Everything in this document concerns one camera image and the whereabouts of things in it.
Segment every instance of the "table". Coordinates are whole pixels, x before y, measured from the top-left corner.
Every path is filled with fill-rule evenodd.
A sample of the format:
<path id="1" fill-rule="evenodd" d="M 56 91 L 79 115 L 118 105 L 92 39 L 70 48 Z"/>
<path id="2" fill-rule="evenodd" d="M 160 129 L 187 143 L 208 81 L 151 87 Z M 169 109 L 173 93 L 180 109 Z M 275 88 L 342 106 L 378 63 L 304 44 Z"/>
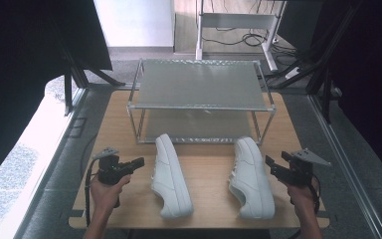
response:
<path id="1" fill-rule="evenodd" d="M 154 143 L 137 143 L 130 127 L 126 104 L 130 91 L 116 91 L 112 94 L 101 123 L 92 155 L 111 146 L 119 150 L 121 161 L 137 157 L 145 158 L 145 166 L 137 169 L 131 182 L 124 187 L 119 208 L 113 210 L 108 228 L 296 228 L 299 222 L 289 203 L 287 189 L 269 174 L 276 205 L 276 215 L 270 220 L 244 220 L 239 218 L 240 204 L 228 189 L 228 177 L 234 166 L 232 144 L 174 144 L 185 180 L 194 205 L 189 217 L 164 220 L 159 212 L 163 200 L 151 190 L 151 174 L 154 168 L 156 146 Z M 297 135 L 279 94 L 272 94 L 277 114 L 271 129 L 261 146 L 263 154 L 269 155 L 278 164 L 286 166 L 281 151 L 301 150 Z M 86 228 L 82 212 L 86 208 L 84 181 L 79 188 L 69 223 L 74 228 Z M 317 218 L 320 227 L 329 224 L 328 218 Z"/>

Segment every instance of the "handheld controller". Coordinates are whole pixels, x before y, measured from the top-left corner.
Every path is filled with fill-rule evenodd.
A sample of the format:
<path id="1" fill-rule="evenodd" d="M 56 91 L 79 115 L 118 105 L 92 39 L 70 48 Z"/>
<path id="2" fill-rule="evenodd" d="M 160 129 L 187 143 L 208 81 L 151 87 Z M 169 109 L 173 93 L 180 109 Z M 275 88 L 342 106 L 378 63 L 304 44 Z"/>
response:
<path id="1" fill-rule="evenodd" d="M 118 162 L 119 156 L 108 155 L 98 162 L 98 181 L 106 185 L 115 185 L 121 178 L 132 174 L 135 169 L 144 166 L 144 158 L 140 157 L 129 162 Z M 114 208 L 119 206 L 119 198 Z"/>
<path id="2" fill-rule="evenodd" d="M 275 164 L 275 161 L 266 155 L 266 164 L 271 168 L 271 175 L 290 185 L 305 186 L 311 184 L 312 163 L 302 161 L 285 151 L 282 152 L 282 158 L 289 163 L 289 168 Z"/>

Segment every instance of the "black wire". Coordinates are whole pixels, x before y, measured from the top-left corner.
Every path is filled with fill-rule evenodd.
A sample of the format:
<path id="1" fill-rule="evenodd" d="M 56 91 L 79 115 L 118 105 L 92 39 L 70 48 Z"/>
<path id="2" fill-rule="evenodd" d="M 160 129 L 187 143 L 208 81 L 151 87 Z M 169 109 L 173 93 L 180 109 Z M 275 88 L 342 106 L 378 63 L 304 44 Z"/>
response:
<path id="1" fill-rule="evenodd" d="M 273 8 L 275 7 L 275 2 L 276 2 L 276 1 L 273 1 L 272 8 L 271 8 L 271 14 L 272 14 L 272 12 L 273 12 Z"/>
<path id="2" fill-rule="evenodd" d="M 225 8 L 226 12 L 228 12 L 228 9 L 226 8 L 226 3 L 225 3 L 226 0 L 223 0 L 223 8 Z M 215 13 L 215 7 L 213 6 L 213 0 L 210 0 L 210 2 L 212 3 L 212 12 Z M 229 32 L 229 31 L 232 31 L 232 30 L 235 30 L 236 28 L 227 28 L 227 29 L 220 29 L 220 28 L 216 28 L 217 31 L 219 32 Z"/>
<path id="3" fill-rule="evenodd" d="M 296 49 L 286 48 L 286 47 L 282 47 L 282 46 L 279 46 L 279 45 L 273 45 L 273 50 L 276 53 L 284 53 L 284 54 L 287 54 L 287 55 L 290 55 L 290 56 L 293 56 L 293 57 L 297 54 L 297 50 Z"/>
<path id="4" fill-rule="evenodd" d="M 300 235 L 300 229 L 298 229 L 293 235 L 288 237 L 287 239 L 295 239 Z"/>
<path id="5" fill-rule="evenodd" d="M 266 2 L 266 7 L 265 7 L 265 10 L 263 10 L 263 14 L 266 13 L 266 10 L 268 10 L 268 7 L 269 7 L 269 1 Z"/>
<path id="6" fill-rule="evenodd" d="M 247 42 L 248 39 L 254 39 L 259 43 L 258 44 L 250 44 Z M 267 38 L 262 36 L 262 35 L 256 34 L 256 33 L 251 33 L 251 29 L 250 29 L 250 32 L 243 36 L 243 40 L 244 40 L 245 44 L 247 44 L 250 47 L 260 47 L 267 40 Z"/>
<path id="7" fill-rule="evenodd" d="M 262 0 L 259 0 L 259 5 L 257 5 L 257 11 L 256 13 L 259 13 L 260 11 L 260 6 L 262 5 Z"/>
<path id="8" fill-rule="evenodd" d="M 225 43 L 225 42 L 220 42 L 220 41 L 217 41 L 217 40 L 206 39 L 206 38 L 203 38 L 203 37 L 201 37 L 201 39 L 203 39 L 204 41 L 207 41 L 207 42 L 215 42 L 215 43 L 219 43 L 219 44 L 222 44 L 222 45 L 228 45 L 228 46 L 237 45 L 237 44 L 240 44 L 240 43 L 244 42 L 244 40 L 241 40 L 241 41 L 235 42 L 235 43 Z"/>
<path id="9" fill-rule="evenodd" d="M 97 137 L 97 133 L 88 141 L 85 148 L 83 149 L 82 157 L 80 159 L 80 178 L 83 178 L 83 163 L 85 160 L 86 150 L 96 137 Z"/>
<path id="10" fill-rule="evenodd" d="M 89 227 L 91 219 L 90 219 L 90 183 L 92 180 L 92 169 L 93 164 L 95 164 L 97 159 L 93 159 L 93 161 L 90 163 L 89 169 L 87 171 L 86 175 L 86 182 L 85 182 L 85 197 L 86 197 L 86 222 L 87 226 Z"/>
<path id="11" fill-rule="evenodd" d="M 317 181 L 318 183 L 318 199 L 320 198 L 321 196 L 321 183 L 320 183 L 320 180 L 318 179 L 318 177 L 315 175 L 315 174 L 312 174 L 312 176 L 315 178 L 315 180 Z"/>

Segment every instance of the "gray floor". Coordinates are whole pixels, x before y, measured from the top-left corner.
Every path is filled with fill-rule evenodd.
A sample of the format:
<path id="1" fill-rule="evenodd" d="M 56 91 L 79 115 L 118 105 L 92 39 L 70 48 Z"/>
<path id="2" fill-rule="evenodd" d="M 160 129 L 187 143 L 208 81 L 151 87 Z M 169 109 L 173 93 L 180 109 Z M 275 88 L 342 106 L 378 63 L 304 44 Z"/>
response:
<path id="1" fill-rule="evenodd" d="M 138 62 L 137 56 L 167 59 L 193 58 L 193 56 L 169 53 L 136 52 L 132 55 L 117 53 L 112 54 L 114 71 L 109 74 L 121 81 L 131 82 Z M 207 57 L 230 60 L 260 58 L 259 56 Z M 85 232 L 85 230 L 71 228 L 68 218 L 73 213 L 72 206 L 110 93 L 116 90 L 92 73 L 88 73 L 88 77 L 92 82 L 90 88 L 78 106 L 71 129 L 63 138 L 16 238 L 81 238 Z M 271 81 L 271 84 L 282 80 Z M 283 94 L 301 146 L 308 147 L 333 164 L 331 168 L 316 166 L 314 169 L 321 180 L 322 199 L 327 208 L 326 216 L 330 218 L 330 226 L 323 229 L 323 234 L 325 238 L 379 238 L 370 229 L 365 210 L 360 206 L 362 202 L 354 194 L 348 182 L 341 162 L 337 159 L 335 150 L 324 131 L 324 126 L 312 106 L 311 99 L 303 92 L 305 85 L 306 80 L 303 80 L 280 92 Z M 330 126 L 382 222 L 382 163 L 345 117 L 337 102 L 331 103 L 330 117 Z M 270 230 L 270 234 L 272 238 L 288 238 L 294 231 L 294 229 L 276 228 Z M 126 238 L 126 235 L 126 229 L 111 229 L 108 230 L 106 238 Z M 248 231 L 247 235 L 240 234 L 235 238 L 259 238 L 260 235 L 260 231 Z"/>

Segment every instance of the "wooden floor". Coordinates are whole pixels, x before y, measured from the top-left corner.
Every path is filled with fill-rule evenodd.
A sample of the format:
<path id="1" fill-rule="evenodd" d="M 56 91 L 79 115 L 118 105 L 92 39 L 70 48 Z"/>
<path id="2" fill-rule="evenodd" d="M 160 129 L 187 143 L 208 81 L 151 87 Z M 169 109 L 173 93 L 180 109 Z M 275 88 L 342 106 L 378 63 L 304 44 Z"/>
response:
<path id="1" fill-rule="evenodd" d="M 204 12 L 215 13 L 242 13 L 256 14 L 260 2 L 259 14 L 270 15 L 275 12 L 278 3 L 274 1 L 259 0 L 211 0 L 204 1 Z M 195 53 L 197 43 L 197 12 L 200 8 L 200 1 L 197 0 L 174 0 L 176 25 L 175 25 L 175 52 L 176 53 Z M 222 43 L 211 41 L 203 42 L 203 51 L 205 53 L 261 53 L 261 47 L 251 47 L 245 43 L 229 45 L 242 41 L 243 36 L 250 33 L 250 29 L 234 29 L 231 31 L 222 31 L 226 29 L 209 29 L 203 31 L 203 38 L 206 40 L 215 40 Z M 251 33 L 266 36 L 266 30 L 254 29 Z M 254 39 L 249 39 L 250 44 L 257 44 Z"/>

